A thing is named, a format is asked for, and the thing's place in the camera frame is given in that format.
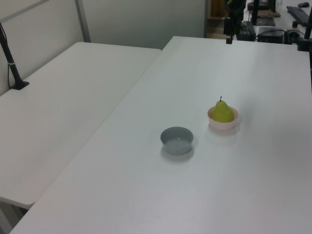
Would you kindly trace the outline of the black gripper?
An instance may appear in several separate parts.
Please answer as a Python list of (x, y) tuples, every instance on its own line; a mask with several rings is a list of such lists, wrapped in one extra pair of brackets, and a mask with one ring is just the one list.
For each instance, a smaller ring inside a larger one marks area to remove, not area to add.
[(228, 6), (227, 4), (225, 5), (225, 10), (229, 13), (229, 16), (224, 19), (223, 32), (225, 35), (227, 35), (227, 44), (232, 44), (233, 40), (239, 40), (239, 33), (241, 30), (244, 9), (244, 4), (241, 6)]

